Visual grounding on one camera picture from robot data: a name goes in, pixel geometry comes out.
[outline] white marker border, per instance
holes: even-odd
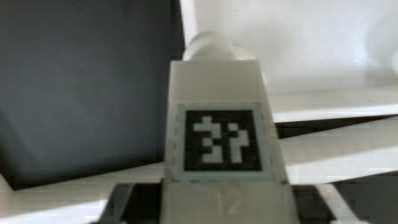
[[[260,171],[185,171],[185,121],[187,111],[251,110],[254,117],[256,138],[260,146],[262,170]],[[265,121],[262,119],[260,104],[180,104],[178,105],[178,144],[174,151],[173,179],[192,180],[274,180],[270,169],[270,143],[267,141]]]

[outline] white wall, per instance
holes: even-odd
[[[196,31],[217,30],[249,47],[270,93],[398,84],[397,0],[182,2],[196,6],[196,13],[185,13],[187,38]]]

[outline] white surface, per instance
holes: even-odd
[[[0,224],[89,224],[116,184],[158,182],[162,175],[155,164],[15,192],[0,176]]]
[[[215,30],[253,50],[270,93],[398,84],[397,0],[190,0],[185,9],[187,39]]]
[[[283,139],[292,184],[398,171],[398,117]]]
[[[217,63],[226,65],[224,70],[217,69]],[[262,85],[262,78],[246,74],[258,71],[258,62],[242,61],[240,66],[233,66],[235,63],[208,62],[208,66],[203,66],[201,62],[173,62],[171,73],[183,74],[171,76],[173,102],[256,102],[260,97],[256,86]]]
[[[270,95],[274,122],[398,114],[398,85]]]

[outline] white shelf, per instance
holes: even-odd
[[[281,140],[292,184],[398,171],[398,117]]]
[[[398,85],[270,95],[274,122],[398,114]]]

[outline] black panel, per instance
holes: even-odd
[[[15,189],[162,161],[176,3],[0,1],[0,172]]]
[[[334,183],[352,211],[372,224],[398,220],[398,172]]]
[[[139,188],[139,185],[134,185],[134,184],[116,185],[98,224],[121,223],[123,215],[125,215],[130,200],[132,200],[132,195],[135,194],[137,188]]]
[[[160,208],[162,184],[139,184],[123,214],[123,220],[126,220],[126,223],[158,224]]]
[[[336,220],[315,186],[294,186],[301,224],[331,224]]]

